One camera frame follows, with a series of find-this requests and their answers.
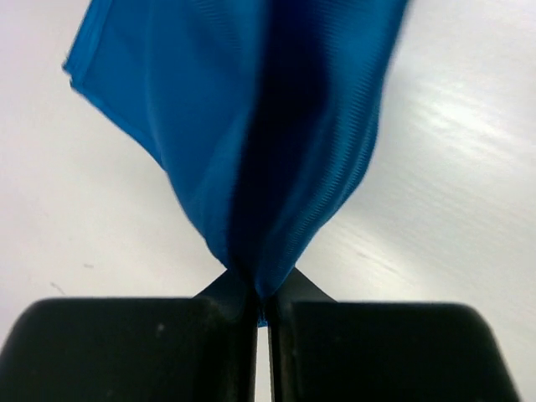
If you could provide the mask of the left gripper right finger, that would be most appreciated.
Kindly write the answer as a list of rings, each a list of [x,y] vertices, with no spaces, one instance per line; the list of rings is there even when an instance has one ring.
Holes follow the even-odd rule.
[[[469,306],[340,302],[292,271],[265,311],[275,401],[519,400]]]

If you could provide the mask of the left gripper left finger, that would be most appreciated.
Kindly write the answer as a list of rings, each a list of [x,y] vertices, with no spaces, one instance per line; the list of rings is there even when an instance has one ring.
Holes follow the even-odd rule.
[[[255,294],[224,273],[191,298],[55,298],[13,325],[4,401],[251,401]]]

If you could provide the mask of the blue satin napkin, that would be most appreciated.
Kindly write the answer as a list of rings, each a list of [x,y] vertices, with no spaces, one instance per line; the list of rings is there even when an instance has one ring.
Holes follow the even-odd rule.
[[[362,181],[405,1],[93,1],[64,70],[261,302]]]

